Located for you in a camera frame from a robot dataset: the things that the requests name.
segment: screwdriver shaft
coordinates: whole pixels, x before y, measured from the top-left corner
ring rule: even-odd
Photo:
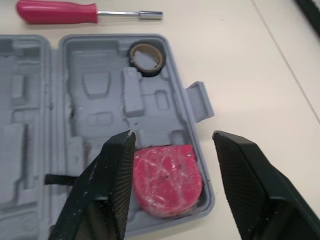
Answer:
[[[139,19],[160,20],[163,18],[161,11],[97,11],[98,16],[138,17]]]

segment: molded foam compartment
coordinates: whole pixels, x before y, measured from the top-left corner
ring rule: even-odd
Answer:
[[[139,41],[166,53],[159,75],[129,66]],[[148,215],[133,193],[126,236],[207,215],[215,199],[189,100],[161,36],[71,35],[51,49],[40,36],[0,35],[0,239],[47,239],[69,189],[44,186],[44,175],[80,175],[106,140],[128,129],[137,149],[191,144],[203,188],[190,212],[168,219]]]
[[[45,232],[49,50],[39,36],[0,36],[0,239]]]

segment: white table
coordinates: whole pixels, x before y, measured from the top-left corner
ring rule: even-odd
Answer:
[[[320,128],[309,105],[320,116],[320,42],[293,0],[99,0],[97,5],[100,10],[164,11],[164,19],[30,26],[17,16],[14,0],[2,0],[0,33],[40,34],[53,48],[68,34],[162,34],[184,86],[205,82],[216,114],[197,125],[216,196],[213,211],[134,240],[240,239],[224,194],[214,130],[256,142],[320,216]]]

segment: red screwdriver handle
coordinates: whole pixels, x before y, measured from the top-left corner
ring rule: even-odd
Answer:
[[[96,4],[81,5],[66,1],[20,0],[16,4],[20,17],[29,24],[97,23]]]

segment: black electrical tape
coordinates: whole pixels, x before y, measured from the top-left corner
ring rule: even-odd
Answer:
[[[145,69],[141,67],[135,61],[135,53],[139,51],[141,53],[149,54],[156,61],[156,65],[154,68]],[[166,56],[165,54],[156,46],[146,43],[146,42],[138,42],[133,44],[128,52],[129,62],[131,67],[135,67],[144,77],[154,77],[157,76],[161,70],[164,68],[166,64]]]

